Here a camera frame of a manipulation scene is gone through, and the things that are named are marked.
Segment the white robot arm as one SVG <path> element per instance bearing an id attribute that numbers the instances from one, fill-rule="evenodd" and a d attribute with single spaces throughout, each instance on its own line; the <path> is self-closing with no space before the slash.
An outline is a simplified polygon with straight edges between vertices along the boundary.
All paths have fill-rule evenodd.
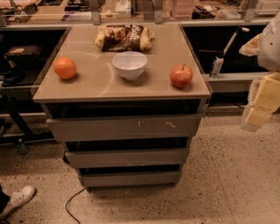
<path id="1" fill-rule="evenodd" d="M 280 108 L 280 12 L 239 53 L 256 56 L 258 65 L 269 71 L 261 79 L 252 80 L 242 114 L 241 128 L 255 132 Z"/>

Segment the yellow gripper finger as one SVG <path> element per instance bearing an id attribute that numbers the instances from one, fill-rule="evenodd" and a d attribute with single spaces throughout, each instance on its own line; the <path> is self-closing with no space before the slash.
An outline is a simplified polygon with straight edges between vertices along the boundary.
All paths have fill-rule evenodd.
<path id="1" fill-rule="evenodd" d="M 259 130 L 280 108 L 280 73 L 269 72 L 261 79 L 253 79 L 248 93 L 248 104 L 242 114 L 241 128 Z"/>

